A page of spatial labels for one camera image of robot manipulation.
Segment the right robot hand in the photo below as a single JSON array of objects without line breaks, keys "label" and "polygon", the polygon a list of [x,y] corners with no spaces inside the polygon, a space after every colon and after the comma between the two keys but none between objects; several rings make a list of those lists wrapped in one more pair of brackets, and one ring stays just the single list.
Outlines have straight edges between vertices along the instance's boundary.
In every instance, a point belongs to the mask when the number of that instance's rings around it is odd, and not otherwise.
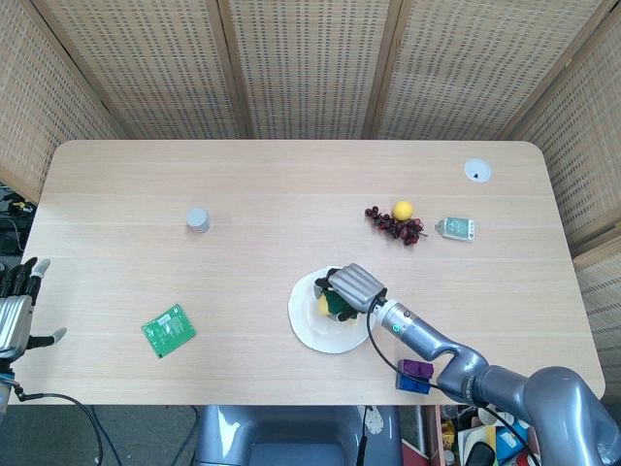
[{"label": "right robot hand", "polygon": [[314,281],[318,311],[334,321],[370,315],[386,302],[387,288],[358,264],[330,268]]}]

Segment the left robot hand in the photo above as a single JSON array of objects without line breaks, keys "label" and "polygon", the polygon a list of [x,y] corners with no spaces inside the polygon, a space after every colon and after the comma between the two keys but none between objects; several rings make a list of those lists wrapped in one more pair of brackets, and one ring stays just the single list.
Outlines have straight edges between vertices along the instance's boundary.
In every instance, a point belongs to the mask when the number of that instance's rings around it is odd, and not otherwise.
[{"label": "left robot hand", "polygon": [[27,350],[52,346],[67,329],[61,327],[48,336],[31,334],[34,308],[46,271],[48,258],[32,257],[23,264],[1,271],[1,363],[10,365]]}]

